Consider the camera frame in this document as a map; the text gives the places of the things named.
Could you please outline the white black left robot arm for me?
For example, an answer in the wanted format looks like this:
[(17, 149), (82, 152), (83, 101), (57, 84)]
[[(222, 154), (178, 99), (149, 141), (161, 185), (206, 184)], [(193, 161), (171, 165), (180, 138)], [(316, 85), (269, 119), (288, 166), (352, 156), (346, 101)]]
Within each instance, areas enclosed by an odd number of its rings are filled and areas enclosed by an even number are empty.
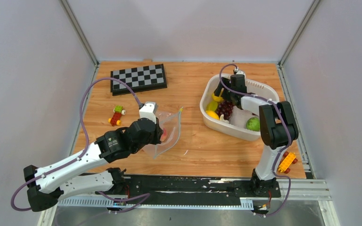
[(119, 169), (82, 176), (98, 166), (125, 159), (145, 145), (159, 144), (163, 130), (159, 120), (140, 118), (129, 127), (106, 132), (95, 142), (59, 162), (46, 167), (29, 165), (23, 169), (30, 210), (47, 210), (67, 197), (92, 191), (111, 191), (121, 194), (125, 181)]

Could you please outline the clear zip top bag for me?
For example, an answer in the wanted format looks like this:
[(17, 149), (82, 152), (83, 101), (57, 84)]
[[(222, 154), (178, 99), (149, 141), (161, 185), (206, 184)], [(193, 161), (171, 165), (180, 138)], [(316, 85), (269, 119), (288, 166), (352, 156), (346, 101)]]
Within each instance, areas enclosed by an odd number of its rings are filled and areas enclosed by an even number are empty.
[(144, 153), (148, 154), (152, 158), (156, 158), (177, 144), (181, 136), (182, 111), (183, 107), (174, 113), (157, 110), (156, 117), (158, 118), (159, 126), (161, 129), (166, 128), (168, 137), (161, 144), (144, 146), (142, 148)]

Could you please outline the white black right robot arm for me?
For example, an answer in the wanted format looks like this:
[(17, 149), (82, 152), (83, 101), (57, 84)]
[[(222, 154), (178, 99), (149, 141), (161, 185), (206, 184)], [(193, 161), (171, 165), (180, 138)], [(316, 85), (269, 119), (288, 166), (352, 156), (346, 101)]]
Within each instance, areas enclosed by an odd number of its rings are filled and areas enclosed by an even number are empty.
[(288, 101), (275, 102), (247, 91), (245, 76), (233, 74), (219, 76), (220, 81), (214, 94), (231, 101), (241, 110), (250, 111), (259, 117), (260, 136), (264, 150), (259, 164), (252, 172), (249, 189), (255, 196), (273, 192), (278, 182), (277, 169), (281, 156), (298, 138), (298, 127)]

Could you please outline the pink peach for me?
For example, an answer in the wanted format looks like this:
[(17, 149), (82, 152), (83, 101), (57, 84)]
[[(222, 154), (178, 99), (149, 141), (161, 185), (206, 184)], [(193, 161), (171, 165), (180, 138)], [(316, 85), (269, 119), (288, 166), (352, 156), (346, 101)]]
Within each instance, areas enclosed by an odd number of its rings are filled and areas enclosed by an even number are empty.
[(160, 137), (160, 141), (161, 141), (161, 142), (164, 142), (164, 141), (167, 139), (167, 137), (168, 137), (168, 133), (167, 133), (166, 128), (163, 128), (162, 130), (163, 130), (163, 133), (162, 133), (162, 135), (161, 135), (161, 137)]

